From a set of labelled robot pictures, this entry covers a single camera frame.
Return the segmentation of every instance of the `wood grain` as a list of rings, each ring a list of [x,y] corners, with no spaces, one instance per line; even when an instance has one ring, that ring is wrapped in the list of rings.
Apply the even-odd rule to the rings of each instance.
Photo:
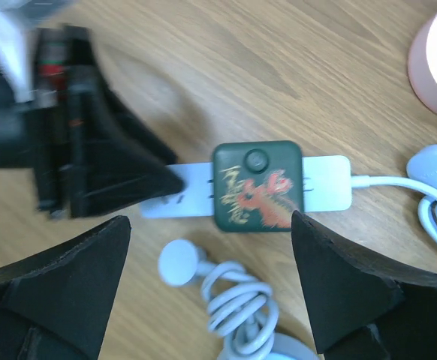
[[[437,116],[414,96],[408,47],[437,0],[82,0],[63,21],[90,27],[122,99],[183,162],[208,161],[223,142],[293,140],[308,156],[348,156],[357,174],[404,175],[437,143]],[[314,218],[354,241],[437,272],[417,195],[357,192],[350,210]],[[0,171],[0,266],[58,244],[103,219],[48,221],[34,212],[26,171]],[[220,233],[209,218],[144,220],[133,233],[101,359],[213,359],[197,287],[158,278],[162,247],[185,237],[216,261],[235,259],[270,282],[281,327],[313,347],[290,234]]]

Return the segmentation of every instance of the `blurry black object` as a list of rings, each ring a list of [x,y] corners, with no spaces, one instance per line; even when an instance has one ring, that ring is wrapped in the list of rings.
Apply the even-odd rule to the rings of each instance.
[[[33,169],[38,208],[91,217],[180,192],[176,155],[110,90],[87,30],[38,29],[37,44],[32,102],[0,73],[0,168]]]
[[[437,359],[437,274],[298,212],[292,244],[315,346],[326,360]]]
[[[130,231],[115,217],[0,268],[0,360],[97,359]]]

